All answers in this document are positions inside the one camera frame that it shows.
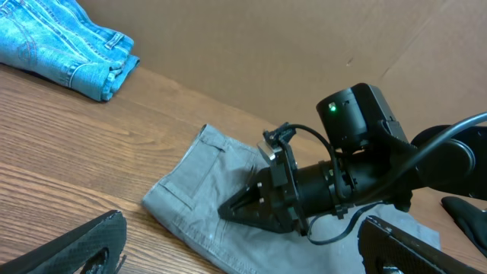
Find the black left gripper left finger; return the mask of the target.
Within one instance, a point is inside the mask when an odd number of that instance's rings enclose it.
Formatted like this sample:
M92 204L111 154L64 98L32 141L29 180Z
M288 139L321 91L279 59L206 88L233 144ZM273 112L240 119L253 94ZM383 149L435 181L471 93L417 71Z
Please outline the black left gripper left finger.
M126 261L127 220L108 211L1 265L2 273L118 273Z

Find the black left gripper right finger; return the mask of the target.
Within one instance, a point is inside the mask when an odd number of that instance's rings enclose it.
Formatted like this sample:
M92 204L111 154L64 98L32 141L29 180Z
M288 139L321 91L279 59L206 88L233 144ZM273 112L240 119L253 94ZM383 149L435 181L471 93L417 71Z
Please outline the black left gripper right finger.
M367 273L482 274L377 216L362 222L358 250Z

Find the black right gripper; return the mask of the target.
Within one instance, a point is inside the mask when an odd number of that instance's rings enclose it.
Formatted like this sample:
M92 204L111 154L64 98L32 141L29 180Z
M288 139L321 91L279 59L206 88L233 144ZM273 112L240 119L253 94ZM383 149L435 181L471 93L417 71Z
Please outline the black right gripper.
M218 208L221 219L278 234L310 230L309 217L342 209L336 190L342 171L333 161L299 168L291 149L268 164L267 179L248 183ZM269 212L262 215L261 205Z

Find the grey shorts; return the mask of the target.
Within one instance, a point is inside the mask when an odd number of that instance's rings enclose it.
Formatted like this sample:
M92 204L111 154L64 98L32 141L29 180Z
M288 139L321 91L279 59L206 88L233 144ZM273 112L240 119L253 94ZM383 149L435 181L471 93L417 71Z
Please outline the grey shorts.
M296 232L276 234L220 219L218 207L266 166L257 149L205 124L142 205L228 273L363 273L358 226L338 242L317 246Z

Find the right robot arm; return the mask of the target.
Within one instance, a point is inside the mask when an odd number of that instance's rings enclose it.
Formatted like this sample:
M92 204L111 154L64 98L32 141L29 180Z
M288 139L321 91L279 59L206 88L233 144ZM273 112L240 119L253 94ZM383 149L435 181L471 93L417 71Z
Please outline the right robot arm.
M376 86L356 84L322 99L316 109L329 160L298 166L290 145L297 124L264 132L259 151L267 165L219 206L222 219L307 235L314 218L343 218L354 206L383 203L406 212L413 191L424 187L486 197L484 113L408 140Z

